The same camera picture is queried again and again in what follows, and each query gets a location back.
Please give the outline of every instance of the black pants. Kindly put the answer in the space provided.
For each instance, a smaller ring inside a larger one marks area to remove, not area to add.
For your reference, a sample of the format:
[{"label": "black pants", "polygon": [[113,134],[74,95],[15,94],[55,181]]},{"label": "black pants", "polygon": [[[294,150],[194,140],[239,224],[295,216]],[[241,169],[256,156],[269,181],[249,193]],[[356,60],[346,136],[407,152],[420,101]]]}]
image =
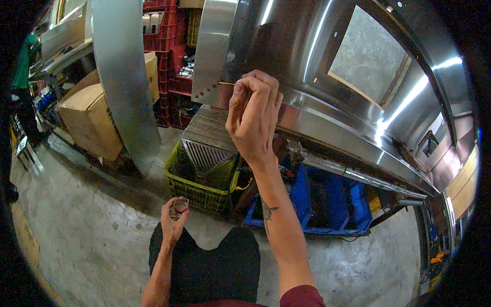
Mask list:
[{"label": "black pants", "polygon": [[[150,239],[150,274],[162,242],[160,222]],[[172,254],[171,304],[239,300],[255,303],[259,285],[259,245],[247,228],[230,230],[211,251],[201,249],[183,229]]]},{"label": "black pants", "polygon": [[10,116],[17,114],[22,129],[30,141],[39,141],[42,138],[42,134],[37,130],[34,108],[28,89],[15,89],[11,93],[19,96],[20,99],[12,102],[12,98],[5,95],[0,107],[0,171],[5,183],[10,182],[10,169],[12,167]]}]

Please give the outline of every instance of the concrete floor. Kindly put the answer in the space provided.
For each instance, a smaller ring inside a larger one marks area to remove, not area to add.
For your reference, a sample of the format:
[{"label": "concrete floor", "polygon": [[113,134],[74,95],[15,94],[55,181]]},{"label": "concrete floor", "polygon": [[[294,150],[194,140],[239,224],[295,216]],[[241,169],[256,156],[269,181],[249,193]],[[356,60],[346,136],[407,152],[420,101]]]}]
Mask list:
[{"label": "concrete floor", "polygon": [[[92,167],[56,137],[37,150],[39,171],[14,159],[12,181],[37,239],[39,270],[68,306],[139,306],[148,281],[148,244],[169,198],[163,164],[182,131],[159,128],[163,145],[146,180]],[[204,249],[233,227],[193,211],[186,228]],[[257,303],[278,305],[278,271],[263,230]],[[412,208],[354,242],[307,240],[310,266],[327,306],[404,306],[416,295],[420,252]]]}]

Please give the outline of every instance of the green cloth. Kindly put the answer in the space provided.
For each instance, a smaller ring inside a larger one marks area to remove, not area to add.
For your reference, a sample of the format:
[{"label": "green cloth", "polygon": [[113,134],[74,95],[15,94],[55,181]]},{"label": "green cloth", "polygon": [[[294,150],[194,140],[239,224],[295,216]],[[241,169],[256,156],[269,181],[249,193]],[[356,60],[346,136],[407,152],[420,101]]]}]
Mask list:
[{"label": "green cloth", "polygon": [[24,41],[17,59],[17,68],[15,70],[14,79],[12,80],[11,89],[27,88],[29,79],[29,59],[34,54],[39,43],[36,35],[29,35]]}]

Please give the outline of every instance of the tattoo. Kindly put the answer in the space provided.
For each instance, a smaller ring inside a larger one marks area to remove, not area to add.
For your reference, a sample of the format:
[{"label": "tattoo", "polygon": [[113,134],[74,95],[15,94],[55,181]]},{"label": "tattoo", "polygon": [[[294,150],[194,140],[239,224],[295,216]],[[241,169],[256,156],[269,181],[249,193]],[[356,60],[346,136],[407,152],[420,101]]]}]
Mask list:
[{"label": "tattoo", "polygon": [[279,209],[279,207],[269,207],[268,204],[264,201],[264,199],[261,197],[261,203],[263,205],[263,218],[264,218],[264,228],[266,229],[266,232],[268,236],[270,235],[270,230],[268,229],[268,221],[271,221],[271,215],[273,211],[276,211]]}]

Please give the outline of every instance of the fingernail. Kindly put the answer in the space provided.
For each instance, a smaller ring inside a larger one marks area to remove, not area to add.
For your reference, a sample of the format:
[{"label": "fingernail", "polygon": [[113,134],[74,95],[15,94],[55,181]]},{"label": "fingernail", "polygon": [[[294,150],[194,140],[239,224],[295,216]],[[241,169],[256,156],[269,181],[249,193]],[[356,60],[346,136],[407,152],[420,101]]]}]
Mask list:
[{"label": "fingernail", "polygon": [[240,93],[242,91],[242,84],[240,83],[235,83],[234,85],[234,93]]}]

